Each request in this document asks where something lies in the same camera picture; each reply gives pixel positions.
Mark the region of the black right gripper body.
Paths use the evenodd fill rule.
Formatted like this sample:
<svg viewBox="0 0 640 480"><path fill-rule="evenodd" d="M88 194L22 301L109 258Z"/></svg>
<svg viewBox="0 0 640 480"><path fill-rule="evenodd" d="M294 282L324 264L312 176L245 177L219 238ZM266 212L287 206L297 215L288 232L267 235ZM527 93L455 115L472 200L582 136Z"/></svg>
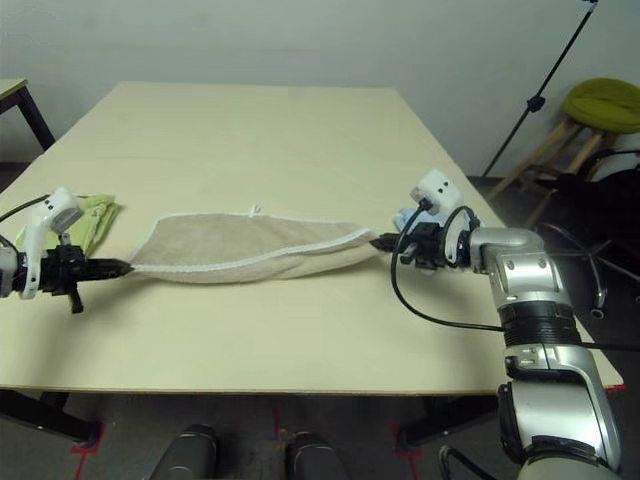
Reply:
<svg viewBox="0 0 640 480"><path fill-rule="evenodd" d="M443 226L438 223L418 223L400 231L394 248L395 259L402 265L414 265L423 270L445 268L449 259L444 244Z"/></svg>

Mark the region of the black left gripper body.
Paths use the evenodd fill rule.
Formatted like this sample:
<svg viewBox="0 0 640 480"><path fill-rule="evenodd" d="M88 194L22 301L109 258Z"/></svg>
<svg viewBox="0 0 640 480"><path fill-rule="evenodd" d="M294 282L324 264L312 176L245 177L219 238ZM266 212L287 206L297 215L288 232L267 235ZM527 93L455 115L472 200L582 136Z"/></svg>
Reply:
<svg viewBox="0 0 640 480"><path fill-rule="evenodd" d="M46 251L40 265L39 289L52 296L67 296L71 313L82 313L84 305L77 286L83 280L87 267L82 249L72 245L58 245L55 249Z"/></svg>

